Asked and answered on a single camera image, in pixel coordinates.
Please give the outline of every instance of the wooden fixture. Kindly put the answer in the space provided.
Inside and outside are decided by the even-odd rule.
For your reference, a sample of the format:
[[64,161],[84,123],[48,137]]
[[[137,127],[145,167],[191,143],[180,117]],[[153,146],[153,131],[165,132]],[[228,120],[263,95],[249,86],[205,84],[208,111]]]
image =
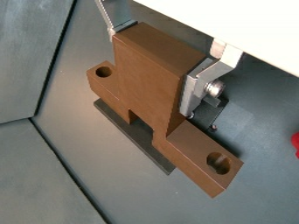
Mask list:
[[139,117],[153,129],[153,147],[215,197],[243,162],[196,129],[179,112],[185,74],[205,55],[140,23],[113,35],[113,66],[88,70],[88,83],[127,123]]

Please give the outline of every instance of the metal plate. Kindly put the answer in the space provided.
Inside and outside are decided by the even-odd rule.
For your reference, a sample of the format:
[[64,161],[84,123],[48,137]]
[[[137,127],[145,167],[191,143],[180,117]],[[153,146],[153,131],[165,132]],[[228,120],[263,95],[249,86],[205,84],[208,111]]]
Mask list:
[[153,130],[151,127],[140,119],[136,119],[131,125],[127,124],[123,118],[109,108],[101,99],[95,101],[95,107],[107,119],[116,125],[128,139],[135,143],[136,147],[152,159],[163,172],[168,175],[173,171],[175,166],[159,150],[152,146]]

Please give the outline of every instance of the metal clamp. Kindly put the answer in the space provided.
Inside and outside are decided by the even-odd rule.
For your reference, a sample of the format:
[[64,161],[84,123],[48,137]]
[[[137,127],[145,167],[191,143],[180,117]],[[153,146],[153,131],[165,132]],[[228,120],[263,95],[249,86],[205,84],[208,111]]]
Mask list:
[[236,47],[213,39],[209,54],[216,59],[205,59],[185,77],[180,113],[189,118],[192,118],[192,111],[200,105],[205,94],[215,98],[220,96],[225,85],[217,78],[233,70],[243,52]]
[[107,32],[111,41],[112,36],[135,25],[136,21],[131,19],[127,0],[96,0],[96,4],[107,22]]

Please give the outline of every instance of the gray wall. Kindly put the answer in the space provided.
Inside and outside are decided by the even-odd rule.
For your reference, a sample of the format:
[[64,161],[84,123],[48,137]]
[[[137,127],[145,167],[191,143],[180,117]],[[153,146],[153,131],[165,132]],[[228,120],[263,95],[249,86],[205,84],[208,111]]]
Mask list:
[[[209,37],[129,4],[135,19],[207,52]],[[113,61],[104,19],[93,0],[80,0],[33,120],[112,222],[298,223],[299,163],[290,137],[299,130],[299,80],[249,56],[225,75],[229,104],[215,137],[244,166],[211,199],[177,169],[164,175],[95,109],[85,71],[104,60]]]
[[33,116],[72,3],[0,1],[0,123]]

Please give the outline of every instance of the hole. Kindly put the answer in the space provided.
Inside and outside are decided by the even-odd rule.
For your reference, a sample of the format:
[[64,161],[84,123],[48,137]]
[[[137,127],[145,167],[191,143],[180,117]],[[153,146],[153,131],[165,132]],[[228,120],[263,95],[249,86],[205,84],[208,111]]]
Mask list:
[[100,78],[107,78],[109,75],[112,74],[112,71],[109,69],[108,66],[101,66],[97,70],[96,70],[96,75]]
[[229,158],[219,152],[212,152],[207,157],[207,165],[219,175],[229,172]]

